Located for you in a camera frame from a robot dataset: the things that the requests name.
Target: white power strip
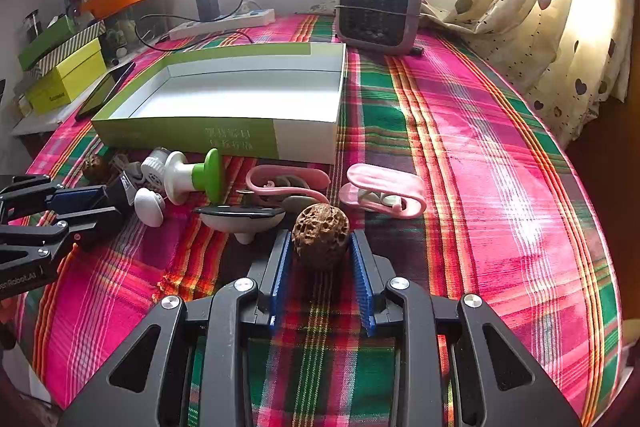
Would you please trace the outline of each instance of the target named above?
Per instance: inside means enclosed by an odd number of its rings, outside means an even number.
[[[169,31],[169,38],[172,41],[177,41],[179,39],[207,33],[238,30],[240,28],[255,28],[256,26],[266,26],[275,20],[276,13],[273,9],[254,10],[242,15],[233,15],[221,21],[185,22]]]

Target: gray heater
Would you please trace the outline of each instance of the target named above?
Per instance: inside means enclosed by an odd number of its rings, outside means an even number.
[[[351,46],[388,55],[414,45],[422,0],[337,0],[338,37]]]

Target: smartphone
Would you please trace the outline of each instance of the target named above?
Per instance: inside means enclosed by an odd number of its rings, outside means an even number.
[[[76,121],[84,120],[100,111],[102,106],[115,96],[135,67],[135,62],[128,62],[107,73],[89,95],[89,98],[84,100],[84,103],[80,106],[76,113]]]

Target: walnut shell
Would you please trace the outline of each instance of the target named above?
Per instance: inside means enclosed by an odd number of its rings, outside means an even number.
[[[349,220],[340,208],[326,203],[306,207],[296,219],[293,246],[302,264],[331,270],[342,258],[349,240]]]
[[[82,174],[92,185],[107,184],[111,178],[111,166],[102,156],[90,154],[82,162]]]

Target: curtain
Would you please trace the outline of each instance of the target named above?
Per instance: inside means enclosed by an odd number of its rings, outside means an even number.
[[[529,102],[562,146],[626,97],[634,0],[457,0],[422,4],[424,25],[462,35]]]

